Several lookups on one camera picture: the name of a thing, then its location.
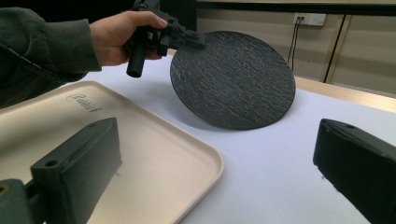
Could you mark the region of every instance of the electrical outlet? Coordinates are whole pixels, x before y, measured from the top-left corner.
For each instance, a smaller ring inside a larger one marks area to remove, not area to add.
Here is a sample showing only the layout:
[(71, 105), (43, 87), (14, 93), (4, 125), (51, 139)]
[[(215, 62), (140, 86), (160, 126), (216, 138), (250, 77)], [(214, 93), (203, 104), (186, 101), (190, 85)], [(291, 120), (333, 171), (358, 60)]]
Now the electrical outlet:
[(326, 14), (310, 13), (308, 25), (323, 26)]
[(301, 18), (299, 22), (300, 25), (307, 25), (309, 21), (309, 13), (296, 12), (294, 14), (294, 20), (293, 20), (294, 24), (298, 21), (298, 18)]

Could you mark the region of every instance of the black circular disc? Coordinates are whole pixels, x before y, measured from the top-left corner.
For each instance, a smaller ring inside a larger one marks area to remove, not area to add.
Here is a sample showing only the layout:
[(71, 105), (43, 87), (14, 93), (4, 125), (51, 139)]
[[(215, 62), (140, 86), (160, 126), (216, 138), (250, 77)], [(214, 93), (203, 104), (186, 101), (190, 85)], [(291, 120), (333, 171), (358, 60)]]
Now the black circular disc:
[(280, 120), (294, 100), (294, 76), (282, 56), (260, 39), (207, 33), (204, 49), (179, 48), (172, 85), (193, 113), (216, 126), (256, 129)]

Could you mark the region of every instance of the plastic tray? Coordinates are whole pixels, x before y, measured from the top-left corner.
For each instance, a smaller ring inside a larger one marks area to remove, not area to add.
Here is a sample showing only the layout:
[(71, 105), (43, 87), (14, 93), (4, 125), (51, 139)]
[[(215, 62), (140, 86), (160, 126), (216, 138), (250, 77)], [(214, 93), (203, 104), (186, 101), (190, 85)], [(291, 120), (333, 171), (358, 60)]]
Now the plastic tray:
[(30, 166), (89, 123), (115, 117), (122, 166), (89, 223), (177, 223), (217, 183), (211, 146), (104, 86), (83, 81), (0, 110), (0, 179)]

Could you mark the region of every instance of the tray rim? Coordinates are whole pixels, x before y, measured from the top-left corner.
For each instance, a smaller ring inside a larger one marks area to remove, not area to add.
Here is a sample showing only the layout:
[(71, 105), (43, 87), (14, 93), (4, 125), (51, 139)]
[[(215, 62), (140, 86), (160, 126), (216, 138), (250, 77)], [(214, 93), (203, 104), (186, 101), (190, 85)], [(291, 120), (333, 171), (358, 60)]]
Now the tray rim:
[(202, 188), (202, 191), (199, 191), (198, 197), (195, 197), (193, 199), (191, 199), (190, 203), (187, 203), (184, 209), (180, 209), (178, 211), (179, 215), (175, 216), (174, 219), (172, 220), (171, 223), (178, 223), (179, 221), (181, 221), (184, 216), (186, 216), (190, 210), (196, 206), (196, 204), (198, 204), (205, 196), (206, 194), (212, 190), (216, 184), (219, 182), (220, 178), (223, 175), (224, 172), (224, 158), (221, 155), (221, 153), (215, 148), (212, 147), (211, 145), (209, 145), (207, 142), (199, 139), (198, 137), (194, 136), (193, 134), (181, 129), (180, 127), (176, 126), (175, 124), (169, 122), (166, 119), (163, 119), (162, 117), (160, 117), (159, 115), (151, 112), (150, 110), (148, 110), (147, 108), (143, 107), (142, 105), (139, 105), (138, 103), (134, 102), (133, 100), (128, 99), (127, 97), (119, 94), (116, 91), (111, 90), (110, 88), (106, 87), (105, 85), (102, 85), (101, 83), (97, 82), (97, 81), (93, 81), (93, 80), (82, 80), (79, 82), (73, 82), (73, 83), (68, 83), (65, 84), (63, 86), (61, 86), (60, 88), (57, 88), (55, 90), (52, 91), (48, 91), (45, 92), (33, 99), (30, 100), (26, 100), (24, 102), (20, 102), (16, 105), (12, 105), (6, 108), (2, 108), (0, 109), (0, 117), (11, 113), (13, 111), (17, 111), (17, 110), (21, 110), (24, 109), (27, 106), (31, 106), (34, 104), (37, 104), (43, 100), (48, 100), (52, 97), (56, 97), (57, 95), (66, 93), (68, 91), (72, 91), (74, 89), (78, 89), (78, 88), (84, 88), (84, 87), (94, 87), (97, 88), (100, 91), (104, 91), (105, 94), (110, 94), (113, 97), (117, 97), (119, 99), (121, 99), (122, 101), (127, 101), (128, 103), (132, 104), (133, 106), (136, 107), (136, 109), (141, 110), (141, 113), (145, 114), (145, 116), (148, 116), (149, 119), (156, 119), (155, 121), (160, 123), (162, 126), (164, 126), (165, 128), (169, 129), (174, 129), (175, 130), (175, 134), (184, 134), (185, 137), (188, 137), (189, 139), (187, 139), (189, 142), (191, 140), (193, 141), (197, 141), (200, 144), (205, 145), (205, 150), (210, 150), (210, 154), (212, 155), (211, 157), (216, 157), (213, 158), (215, 161), (218, 161), (219, 163), (217, 164), (218, 168), (217, 168), (217, 174), (213, 176), (213, 178), (210, 180), (210, 183), (205, 186), (204, 188)]

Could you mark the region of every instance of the white tabletop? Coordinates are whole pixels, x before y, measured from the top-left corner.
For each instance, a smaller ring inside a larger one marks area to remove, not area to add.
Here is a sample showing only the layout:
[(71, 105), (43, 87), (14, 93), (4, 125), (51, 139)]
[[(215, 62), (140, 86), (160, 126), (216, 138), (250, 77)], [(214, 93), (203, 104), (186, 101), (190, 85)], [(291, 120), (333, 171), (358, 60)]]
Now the white tabletop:
[(219, 183), (181, 223), (369, 223), (313, 163), (321, 119), (352, 124), (396, 146), (396, 114), (297, 90), (279, 122), (251, 131), (214, 127), (177, 98), (172, 56), (146, 61), (140, 78), (127, 64), (105, 67), (94, 80), (216, 148), (224, 158)]

